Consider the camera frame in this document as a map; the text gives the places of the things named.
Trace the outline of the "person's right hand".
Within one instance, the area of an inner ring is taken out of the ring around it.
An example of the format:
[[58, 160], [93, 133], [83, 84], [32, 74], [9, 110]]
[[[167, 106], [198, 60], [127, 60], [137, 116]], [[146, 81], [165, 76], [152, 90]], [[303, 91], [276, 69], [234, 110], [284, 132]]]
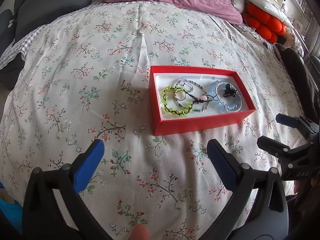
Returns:
[[295, 180], [295, 210], [302, 218], [309, 215], [319, 204], [319, 177], [307, 180]]

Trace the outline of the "person's left hand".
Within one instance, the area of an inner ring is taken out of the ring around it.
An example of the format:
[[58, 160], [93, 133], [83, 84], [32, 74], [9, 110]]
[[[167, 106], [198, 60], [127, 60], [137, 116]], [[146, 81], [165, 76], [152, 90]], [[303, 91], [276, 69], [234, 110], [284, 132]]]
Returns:
[[151, 236], [147, 227], [141, 223], [137, 223], [131, 232], [128, 240], [150, 240]]

